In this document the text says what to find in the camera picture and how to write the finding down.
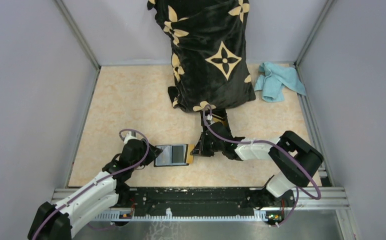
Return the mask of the gold credit card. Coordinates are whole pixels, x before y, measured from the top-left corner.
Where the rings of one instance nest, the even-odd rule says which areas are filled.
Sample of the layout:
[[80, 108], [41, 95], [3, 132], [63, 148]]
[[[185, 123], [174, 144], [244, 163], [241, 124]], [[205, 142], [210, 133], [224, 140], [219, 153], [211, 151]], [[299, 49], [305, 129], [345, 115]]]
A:
[[190, 165], [193, 163], [194, 160], [194, 155], [192, 155], [192, 151], [194, 150], [195, 145], [194, 144], [189, 144], [187, 146], [187, 151], [186, 151], [186, 164]]

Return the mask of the black credit card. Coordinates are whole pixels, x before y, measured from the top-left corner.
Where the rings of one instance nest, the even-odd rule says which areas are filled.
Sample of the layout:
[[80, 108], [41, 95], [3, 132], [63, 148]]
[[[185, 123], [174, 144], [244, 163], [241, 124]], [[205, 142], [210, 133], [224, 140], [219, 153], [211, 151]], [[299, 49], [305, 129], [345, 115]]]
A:
[[172, 147], [172, 164], [182, 165], [185, 161], [184, 145], [175, 145]]

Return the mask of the light blue cloth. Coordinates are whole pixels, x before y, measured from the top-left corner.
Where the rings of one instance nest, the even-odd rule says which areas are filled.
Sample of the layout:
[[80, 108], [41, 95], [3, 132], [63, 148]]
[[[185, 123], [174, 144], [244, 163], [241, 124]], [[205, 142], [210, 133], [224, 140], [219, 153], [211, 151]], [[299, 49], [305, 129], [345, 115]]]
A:
[[299, 80], [298, 73], [293, 67], [284, 67], [271, 62], [262, 63], [256, 79], [254, 91], [261, 92], [261, 98], [268, 103], [284, 101], [282, 90], [286, 87], [291, 91], [306, 96], [303, 83]]

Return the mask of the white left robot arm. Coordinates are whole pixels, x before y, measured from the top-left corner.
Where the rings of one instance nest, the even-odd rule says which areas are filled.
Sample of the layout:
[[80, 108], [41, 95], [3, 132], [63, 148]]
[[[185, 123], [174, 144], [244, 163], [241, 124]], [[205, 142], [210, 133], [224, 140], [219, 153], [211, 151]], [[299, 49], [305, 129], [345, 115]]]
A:
[[45, 202], [37, 210], [28, 232], [30, 240], [71, 240], [98, 214], [131, 199], [125, 183], [138, 166], [153, 162], [162, 149], [143, 138], [130, 137], [89, 183], [56, 203]]

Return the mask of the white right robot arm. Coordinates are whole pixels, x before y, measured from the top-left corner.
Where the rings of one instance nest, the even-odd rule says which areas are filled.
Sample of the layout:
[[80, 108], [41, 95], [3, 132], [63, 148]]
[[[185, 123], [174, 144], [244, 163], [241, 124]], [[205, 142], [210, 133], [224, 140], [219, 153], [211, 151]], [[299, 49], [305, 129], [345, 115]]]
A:
[[221, 152], [230, 160], [272, 160], [279, 173], [264, 186], [262, 199], [268, 206], [277, 205], [288, 190], [312, 184], [318, 200], [321, 192], [313, 176], [323, 162], [322, 154], [295, 132], [287, 130], [275, 140], [233, 137], [230, 128], [221, 122], [205, 124], [200, 139], [191, 150], [193, 156], [212, 157]]

